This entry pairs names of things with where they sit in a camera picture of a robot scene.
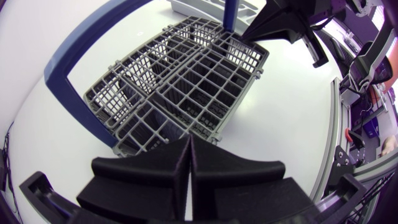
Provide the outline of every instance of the blue frame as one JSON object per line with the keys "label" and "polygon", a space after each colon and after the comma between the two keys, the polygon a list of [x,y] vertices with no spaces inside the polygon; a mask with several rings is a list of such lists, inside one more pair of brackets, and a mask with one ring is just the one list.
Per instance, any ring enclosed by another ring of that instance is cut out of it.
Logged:
{"label": "blue frame", "polygon": [[67,76],[84,53],[113,25],[151,0],[110,0],[63,41],[44,70],[45,84],[67,111],[109,147],[117,143],[75,91]]}
{"label": "blue frame", "polygon": [[235,30],[236,16],[238,15],[239,0],[226,0],[223,18],[223,27],[228,32]]}

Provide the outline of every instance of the basket handle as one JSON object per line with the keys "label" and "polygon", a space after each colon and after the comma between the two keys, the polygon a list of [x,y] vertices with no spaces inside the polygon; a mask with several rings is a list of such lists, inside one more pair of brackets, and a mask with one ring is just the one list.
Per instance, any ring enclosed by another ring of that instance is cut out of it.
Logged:
{"label": "basket handle", "polygon": [[117,143],[75,91],[67,76],[83,54],[113,25],[151,0],[110,0],[88,16],[55,51],[44,69],[45,84],[67,111],[109,147]]}

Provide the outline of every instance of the cable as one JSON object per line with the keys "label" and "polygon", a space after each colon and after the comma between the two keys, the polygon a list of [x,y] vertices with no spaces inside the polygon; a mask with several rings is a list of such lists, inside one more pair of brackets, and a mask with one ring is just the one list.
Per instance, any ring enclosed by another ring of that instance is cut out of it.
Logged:
{"label": "cable", "polygon": [[380,193],[380,191],[383,189],[383,187],[392,179],[392,176],[394,175],[394,172],[389,174],[387,177],[380,178],[376,183],[373,184],[373,186],[366,191],[364,196],[362,197],[362,200],[358,203],[362,204],[362,207],[355,211],[352,215],[348,216],[346,218],[346,221],[352,217],[352,221],[355,221],[357,217],[360,217],[362,215],[363,208],[377,195]]}
{"label": "cable", "polygon": [[24,222],[22,221],[21,215],[19,214],[19,209],[18,209],[18,204],[17,204],[17,199],[15,198],[15,193],[14,193],[14,187],[12,186],[12,179],[11,179],[11,167],[10,167],[10,157],[9,157],[9,135],[10,135],[10,129],[14,122],[11,123],[11,125],[8,127],[7,134],[4,137],[4,146],[2,149],[2,158],[4,160],[4,168],[6,170],[6,175],[8,179],[8,188],[12,193],[12,197],[14,199],[14,205],[15,205],[15,211],[12,211],[14,213],[17,213],[19,221],[23,224]]}

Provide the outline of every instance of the metal extrusion frame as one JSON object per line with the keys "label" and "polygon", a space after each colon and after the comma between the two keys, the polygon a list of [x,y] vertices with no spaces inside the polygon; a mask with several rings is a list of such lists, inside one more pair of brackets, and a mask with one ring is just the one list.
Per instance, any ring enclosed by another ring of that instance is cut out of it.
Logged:
{"label": "metal extrusion frame", "polygon": [[315,181],[313,189],[310,194],[310,199],[314,203],[322,199],[323,193],[328,182],[331,167],[335,158],[335,150],[338,145],[341,121],[341,101],[339,91],[339,79],[335,78],[331,82],[331,106],[330,106],[330,122],[328,138],[326,140],[325,153],[323,155],[321,167],[319,169],[318,177]]}

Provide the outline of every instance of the purple object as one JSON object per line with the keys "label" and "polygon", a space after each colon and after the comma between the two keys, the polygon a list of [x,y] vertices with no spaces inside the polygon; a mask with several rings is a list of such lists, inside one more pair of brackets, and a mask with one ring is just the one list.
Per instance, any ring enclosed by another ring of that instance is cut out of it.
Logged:
{"label": "purple object", "polygon": [[395,30],[398,30],[398,1],[382,0],[384,5],[384,19],[389,19]]}
{"label": "purple object", "polygon": [[396,101],[396,94],[394,93],[394,89],[391,87],[391,88],[388,90],[388,92],[389,92],[390,95],[391,95],[391,101],[392,101],[392,102],[395,102],[395,101]]}
{"label": "purple object", "polygon": [[[373,114],[373,110],[366,112],[365,117]],[[366,135],[369,138],[374,138],[379,136],[379,122],[377,121],[377,117],[370,120],[368,123],[363,125],[363,129],[366,132]]]}

